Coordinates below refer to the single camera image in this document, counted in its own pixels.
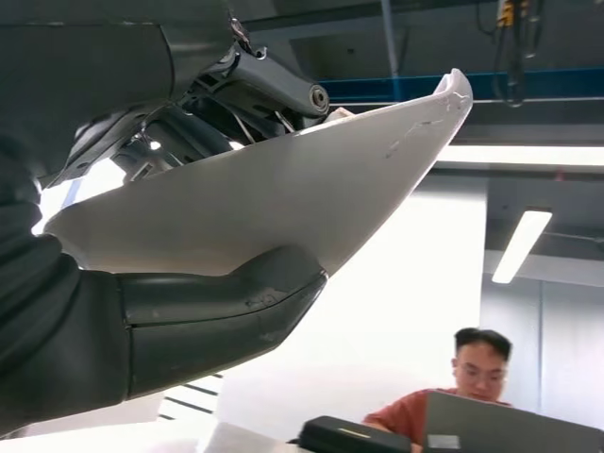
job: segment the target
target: red shirt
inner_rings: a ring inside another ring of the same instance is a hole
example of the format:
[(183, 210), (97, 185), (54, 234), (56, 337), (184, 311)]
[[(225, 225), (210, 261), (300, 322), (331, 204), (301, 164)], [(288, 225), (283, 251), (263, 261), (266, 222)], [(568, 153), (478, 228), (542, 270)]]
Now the red shirt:
[[(364, 423), (377, 423), (396, 434), (408, 437), (414, 444), (424, 441), (426, 409), (430, 392), (456, 394), (457, 389), (427, 389), (403, 396), (390, 406), (365, 417)], [(507, 406), (506, 403), (498, 403)]]

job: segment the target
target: yellow tag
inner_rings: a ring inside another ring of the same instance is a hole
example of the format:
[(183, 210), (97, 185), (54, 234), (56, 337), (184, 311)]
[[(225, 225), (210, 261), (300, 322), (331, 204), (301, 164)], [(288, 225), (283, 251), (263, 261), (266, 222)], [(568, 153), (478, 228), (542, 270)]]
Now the yellow tag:
[(352, 434), (353, 436), (362, 437), (363, 439), (371, 439), (371, 438), (371, 436), (368, 436), (367, 434), (361, 434), (359, 432), (351, 431), (350, 429), (346, 429), (346, 428), (338, 428), (337, 430), (338, 431), (345, 432), (346, 434)]

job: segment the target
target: man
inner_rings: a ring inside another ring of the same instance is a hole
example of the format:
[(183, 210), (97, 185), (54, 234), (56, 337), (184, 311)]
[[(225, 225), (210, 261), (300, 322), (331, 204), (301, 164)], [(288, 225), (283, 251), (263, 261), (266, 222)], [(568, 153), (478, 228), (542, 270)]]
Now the man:
[[(498, 404), (504, 389), (511, 343), (494, 330), (463, 328), (455, 334), (455, 358), (451, 361), (455, 389), (437, 389)], [(403, 396), (381, 411), (365, 417), (365, 425), (401, 434), (411, 439), (413, 451), (421, 451), (427, 395), (436, 389)]]

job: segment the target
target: black device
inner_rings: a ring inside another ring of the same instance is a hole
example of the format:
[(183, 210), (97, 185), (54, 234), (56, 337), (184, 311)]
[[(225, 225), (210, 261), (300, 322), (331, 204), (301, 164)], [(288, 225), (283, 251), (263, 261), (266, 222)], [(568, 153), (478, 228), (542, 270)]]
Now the black device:
[(428, 395), (424, 453), (599, 453), (602, 431), (453, 394)]
[(297, 444), (314, 453), (409, 453), (411, 440), (376, 428), (322, 416), (307, 422)]

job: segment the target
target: plastic body panel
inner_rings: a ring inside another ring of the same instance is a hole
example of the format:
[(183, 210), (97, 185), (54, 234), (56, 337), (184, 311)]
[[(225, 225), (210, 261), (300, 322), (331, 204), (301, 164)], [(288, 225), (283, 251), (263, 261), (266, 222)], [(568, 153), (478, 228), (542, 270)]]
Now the plastic body panel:
[(59, 213), (88, 269), (217, 276), (289, 243), (333, 275), (418, 184), (472, 107), (460, 71), (431, 96), (170, 170)]

